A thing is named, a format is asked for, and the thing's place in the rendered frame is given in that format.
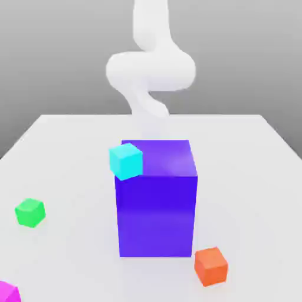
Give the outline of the small cyan cube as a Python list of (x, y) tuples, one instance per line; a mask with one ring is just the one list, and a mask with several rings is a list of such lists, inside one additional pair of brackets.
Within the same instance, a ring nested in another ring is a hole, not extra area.
[(143, 153), (131, 143), (109, 149), (110, 170), (120, 180), (137, 177), (143, 173)]

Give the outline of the small orange cube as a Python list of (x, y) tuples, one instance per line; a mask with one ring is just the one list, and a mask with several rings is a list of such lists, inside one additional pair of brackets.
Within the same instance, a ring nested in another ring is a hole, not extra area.
[(197, 251), (194, 269), (204, 287), (224, 283), (227, 280), (228, 262), (218, 247)]

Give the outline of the small green cube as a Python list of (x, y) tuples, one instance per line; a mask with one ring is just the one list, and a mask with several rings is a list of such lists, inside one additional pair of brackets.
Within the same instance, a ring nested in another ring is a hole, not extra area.
[(16, 208), (15, 214), (20, 225), (35, 228), (46, 216), (42, 201), (27, 198)]

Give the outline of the small magenta cube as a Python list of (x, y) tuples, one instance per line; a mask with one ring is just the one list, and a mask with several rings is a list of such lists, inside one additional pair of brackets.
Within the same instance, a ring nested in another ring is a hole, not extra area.
[(0, 281), (0, 302), (21, 302), (18, 287)]

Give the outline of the large purple box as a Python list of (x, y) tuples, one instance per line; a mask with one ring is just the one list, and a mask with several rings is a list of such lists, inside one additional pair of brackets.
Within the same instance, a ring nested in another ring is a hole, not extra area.
[(115, 180), (121, 257), (192, 255), (198, 174), (188, 140), (131, 140), (143, 173)]

